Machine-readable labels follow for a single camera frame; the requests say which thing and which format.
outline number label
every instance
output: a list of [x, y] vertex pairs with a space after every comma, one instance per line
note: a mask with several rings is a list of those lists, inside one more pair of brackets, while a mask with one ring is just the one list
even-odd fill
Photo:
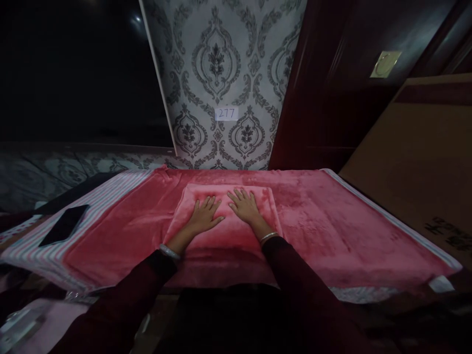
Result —
[[238, 120], [239, 111], [237, 106], [215, 107], [215, 120]]

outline gray patterned wallpaper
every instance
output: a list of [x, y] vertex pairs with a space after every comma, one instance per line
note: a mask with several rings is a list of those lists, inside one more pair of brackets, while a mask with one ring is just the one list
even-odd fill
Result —
[[[306, 0], [144, 0], [178, 157], [129, 153], [0, 155], [0, 208], [47, 201], [97, 172], [264, 170]], [[216, 122], [214, 107], [239, 106]]]

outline sleeve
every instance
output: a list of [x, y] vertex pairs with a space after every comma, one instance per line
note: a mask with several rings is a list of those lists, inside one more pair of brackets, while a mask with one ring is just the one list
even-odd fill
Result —
[[373, 352], [342, 303], [290, 244], [281, 237], [273, 237], [262, 251], [308, 352]]
[[50, 353], [129, 354], [141, 321], [176, 271], [171, 258], [155, 251], [76, 318]]

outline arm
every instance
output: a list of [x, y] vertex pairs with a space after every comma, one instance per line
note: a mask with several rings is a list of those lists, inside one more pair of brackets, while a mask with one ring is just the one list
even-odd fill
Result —
[[[182, 255], [199, 233], [216, 226], [213, 220], [221, 201], [207, 197], [200, 207], [197, 201], [192, 217], [168, 243], [167, 247]], [[128, 354], [144, 316], [154, 305], [162, 286], [175, 274], [174, 261], [159, 250], [144, 261], [71, 324], [50, 353], [123, 353]]]
[[[257, 210], [254, 195], [235, 190], [230, 207], [253, 229], [260, 241], [273, 229]], [[278, 235], [262, 242], [262, 251], [274, 273], [286, 308], [299, 325], [303, 344], [312, 353], [371, 353], [365, 335], [351, 320], [334, 296], [294, 248]]]

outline pink towel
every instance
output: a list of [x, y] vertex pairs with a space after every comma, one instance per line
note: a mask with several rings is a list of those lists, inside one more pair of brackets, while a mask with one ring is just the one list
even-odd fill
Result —
[[[284, 238], [328, 286], [407, 289], [458, 271], [450, 256], [392, 224], [324, 171], [166, 168], [156, 170], [98, 220], [69, 250], [65, 266], [93, 288], [116, 284], [164, 240], [189, 183], [271, 188]], [[224, 229], [225, 221], [219, 225], [222, 242], [237, 236], [231, 227]], [[183, 261], [167, 286], [275, 282], [266, 262], [254, 253], [222, 247], [208, 245], [208, 257]]]
[[[229, 207], [232, 203], [228, 192], [235, 188], [244, 188], [248, 193], [254, 193], [259, 212], [269, 225], [280, 236], [283, 236], [277, 216], [274, 197], [270, 188], [238, 185], [198, 185], [189, 184], [182, 193], [182, 199], [176, 209], [171, 226], [164, 237], [164, 243], [169, 241], [190, 219], [195, 201], [201, 202], [207, 196], [215, 196], [216, 201], [222, 203], [215, 213], [215, 218], [224, 216], [225, 220], [211, 230], [208, 230], [194, 238], [185, 252], [186, 259], [226, 259], [232, 250], [246, 252], [250, 255], [265, 260], [261, 252], [259, 242], [254, 237], [251, 227], [239, 219]], [[161, 240], [157, 239], [154, 247], [158, 248]]]

